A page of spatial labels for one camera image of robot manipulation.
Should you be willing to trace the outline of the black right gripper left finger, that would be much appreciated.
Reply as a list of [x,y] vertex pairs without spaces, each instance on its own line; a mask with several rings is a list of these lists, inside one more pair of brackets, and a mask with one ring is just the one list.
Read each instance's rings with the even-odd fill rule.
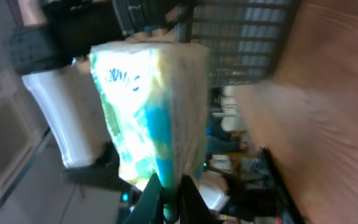
[[123,224],[163,224],[162,186],[157,174],[150,177],[133,211]]

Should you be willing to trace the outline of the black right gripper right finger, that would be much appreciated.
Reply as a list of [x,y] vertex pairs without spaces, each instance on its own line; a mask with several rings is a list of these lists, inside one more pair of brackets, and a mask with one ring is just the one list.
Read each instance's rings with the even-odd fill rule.
[[180,224],[221,224],[205,204],[199,190],[189,175],[181,177]]

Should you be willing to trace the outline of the small teal tissue pack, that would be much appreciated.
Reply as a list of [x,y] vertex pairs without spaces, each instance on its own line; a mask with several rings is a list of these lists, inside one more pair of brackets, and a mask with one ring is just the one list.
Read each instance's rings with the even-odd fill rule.
[[92,47],[90,70],[119,176],[143,189],[203,175],[210,51],[194,43],[110,42]]

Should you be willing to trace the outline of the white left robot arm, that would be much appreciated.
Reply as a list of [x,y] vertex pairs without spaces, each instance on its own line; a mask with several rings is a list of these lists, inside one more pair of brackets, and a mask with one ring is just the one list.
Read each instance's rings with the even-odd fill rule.
[[90,73],[94,45],[121,38],[111,1],[9,1],[6,40],[14,71],[40,107],[60,150],[65,182],[130,192]]

